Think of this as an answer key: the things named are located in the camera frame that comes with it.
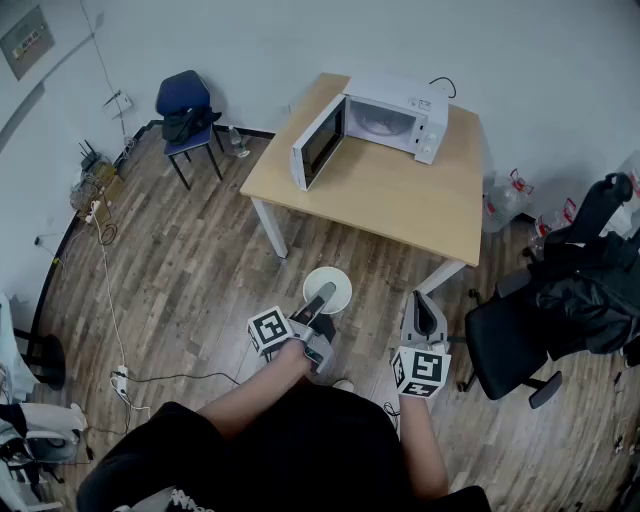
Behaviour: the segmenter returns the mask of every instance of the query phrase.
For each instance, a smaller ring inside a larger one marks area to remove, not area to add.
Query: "microwave door window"
[[[345,105],[346,103],[342,101],[302,148],[307,187],[311,185],[344,137]]]

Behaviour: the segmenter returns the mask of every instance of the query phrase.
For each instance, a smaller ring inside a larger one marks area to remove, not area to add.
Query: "microwave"
[[[431,164],[447,130],[449,100],[429,85],[351,78],[291,148],[291,174],[309,190],[345,136],[414,155]]]

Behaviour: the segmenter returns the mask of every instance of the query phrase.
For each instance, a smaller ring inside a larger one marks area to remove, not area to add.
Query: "black bag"
[[[169,144],[181,146],[189,137],[217,121],[220,115],[214,114],[211,107],[192,107],[174,112],[164,118],[162,138]]]

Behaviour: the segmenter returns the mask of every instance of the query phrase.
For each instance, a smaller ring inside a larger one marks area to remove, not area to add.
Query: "white wall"
[[[163,78],[193,68],[222,122],[276,130],[321,71],[451,77],[483,121],[494,170],[518,167],[535,210],[581,199],[640,147],[634,0],[86,0],[143,121]]]
[[[73,217],[69,189],[76,171],[76,140],[42,95],[0,153],[0,290],[12,304],[14,324],[30,331],[52,257],[33,245],[38,234],[64,232]],[[42,239],[55,253],[62,235]]]
[[[111,91],[78,0],[0,1],[0,36],[38,3],[54,46],[20,81],[0,56],[0,290],[16,296],[12,315],[25,330],[52,260],[33,241],[69,226],[78,142],[111,159],[123,145],[119,122],[102,112]],[[125,121],[129,135],[141,126],[135,113]],[[42,242],[55,253],[61,238]]]
[[[54,45],[21,80],[16,79],[0,53],[0,129],[34,87],[90,34],[77,0],[5,0],[0,2],[0,36],[36,5],[42,8]]]

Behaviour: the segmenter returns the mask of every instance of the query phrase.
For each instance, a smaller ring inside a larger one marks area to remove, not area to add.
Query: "microwave door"
[[[291,174],[296,185],[309,190],[345,136],[347,100],[336,96],[291,148]]]

